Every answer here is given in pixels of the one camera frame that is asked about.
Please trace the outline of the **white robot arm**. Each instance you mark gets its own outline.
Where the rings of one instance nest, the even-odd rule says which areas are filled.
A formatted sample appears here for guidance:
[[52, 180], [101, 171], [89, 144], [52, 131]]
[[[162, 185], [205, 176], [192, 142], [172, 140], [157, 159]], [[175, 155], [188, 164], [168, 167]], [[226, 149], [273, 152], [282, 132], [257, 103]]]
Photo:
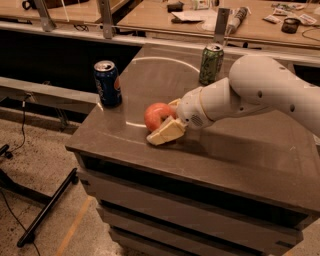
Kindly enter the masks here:
[[229, 75], [197, 87], [169, 103], [174, 115], [161, 121], [147, 141], [161, 145], [182, 137], [187, 129], [199, 130], [224, 118], [239, 118], [278, 110], [320, 136], [320, 87], [293, 74], [276, 60], [245, 55]]

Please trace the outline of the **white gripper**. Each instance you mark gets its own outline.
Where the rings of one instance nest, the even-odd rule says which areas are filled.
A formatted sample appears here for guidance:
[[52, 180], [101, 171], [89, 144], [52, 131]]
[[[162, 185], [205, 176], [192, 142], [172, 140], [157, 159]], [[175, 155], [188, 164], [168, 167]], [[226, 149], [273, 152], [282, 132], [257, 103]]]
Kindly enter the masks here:
[[147, 141], [155, 146], [171, 142], [182, 137], [186, 131], [186, 125], [193, 130], [209, 127], [213, 122], [206, 116], [201, 102], [200, 93], [202, 87], [198, 87], [186, 93], [181, 99], [177, 98], [168, 103], [177, 107], [177, 119], [169, 116], [159, 128], [147, 136]]

